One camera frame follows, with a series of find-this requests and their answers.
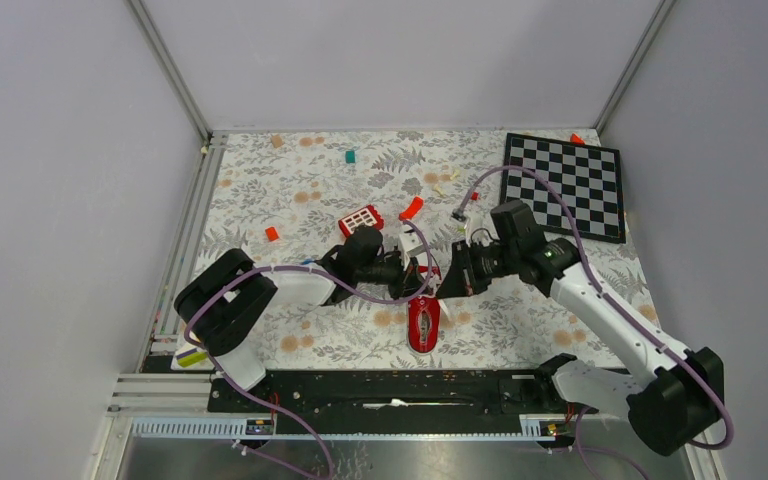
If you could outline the red canvas sneaker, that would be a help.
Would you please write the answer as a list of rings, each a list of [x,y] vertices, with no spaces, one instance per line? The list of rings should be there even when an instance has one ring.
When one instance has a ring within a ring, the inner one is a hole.
[[[448,309],[444,302],[432,296],[418,296],[408,303],[409,348],[416,354],[430,354],[440,337],[440,325]]]

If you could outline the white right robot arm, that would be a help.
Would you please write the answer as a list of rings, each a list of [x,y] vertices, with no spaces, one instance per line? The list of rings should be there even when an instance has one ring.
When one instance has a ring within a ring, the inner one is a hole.
[[[516,276],[583,321],[625,370],[593,369],[571,355],[557,355],[543,363],[549,375],[533,386],[539,407],[557,412],[571,402],[622,418],[662,456],[730,420],[724,364],[713,350],[693,351],[648,322],[589,264],[578,242],[547,239],[524,202],[495,207],[491,219],[495,238],[452,243],[438,297],[475,296],[496,279]]]

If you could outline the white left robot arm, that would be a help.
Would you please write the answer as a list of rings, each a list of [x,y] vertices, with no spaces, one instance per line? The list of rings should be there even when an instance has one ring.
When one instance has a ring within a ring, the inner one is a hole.
[[[232,386],[232,398],[248,411],[269,401],[266,368],[246,339],[272,307],[319,308],[357,297],[375,302],[362,285],[386,287],[381,305],[407,303],[425,293],[433,273],[422,273],[419,256],[433,259],[425,235],[404,221],[399,244],[386,251],[374,227],[356,228],[344,242],[307,264],[259,266],[242,249],[221,255],[175,297],[185,341],[204,350]]]

